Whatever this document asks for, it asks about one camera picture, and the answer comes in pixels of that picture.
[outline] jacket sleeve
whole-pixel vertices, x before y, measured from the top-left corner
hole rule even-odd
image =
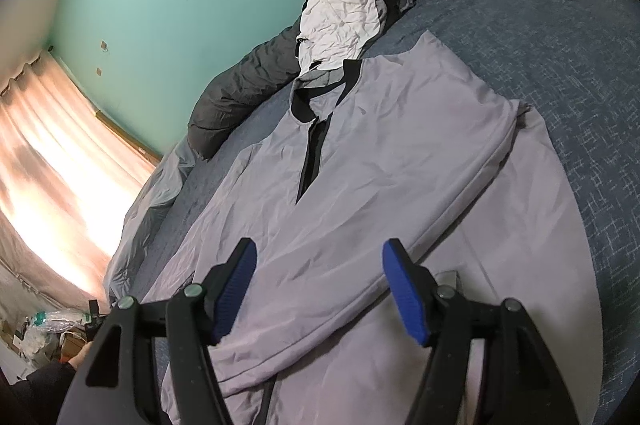
[[[56,425],[75,373],[68,363],[54,362],[34,371],[11,389],[38,425]]]

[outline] black device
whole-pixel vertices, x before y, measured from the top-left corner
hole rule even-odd
[[[154,337],[168,339],[182,425],[232,425],[207,347],[230,332],[256,262],[255,245],[244,238],[201,284],[169,300],[119,300],[69,389],[58,425],[169,425],[159,403]],[[398,239],[385,244],[383,266],[407,331],[433,347],[410,413],[398,425],[455,425],[475,338],[486,344],[476,425],[578,424],[558,368],[520,302],[491,306],[438,286]]]

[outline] curtain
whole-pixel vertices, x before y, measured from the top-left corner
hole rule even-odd
[[[0,96],[0,264],[84,308],[106,303],[102,277],[153,170],[95,112],[47,52]]]

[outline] dark gray blanket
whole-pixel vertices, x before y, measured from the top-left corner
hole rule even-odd
[[[640,362],[640,2],[637,0],[419,0],[367,56],[410,49],[431,30],[472,71],[545,118],[587,231],[604,326],[604,423]],[[233,161],[286,109],[287,91],[196,166],[136,278],[146,293]]]

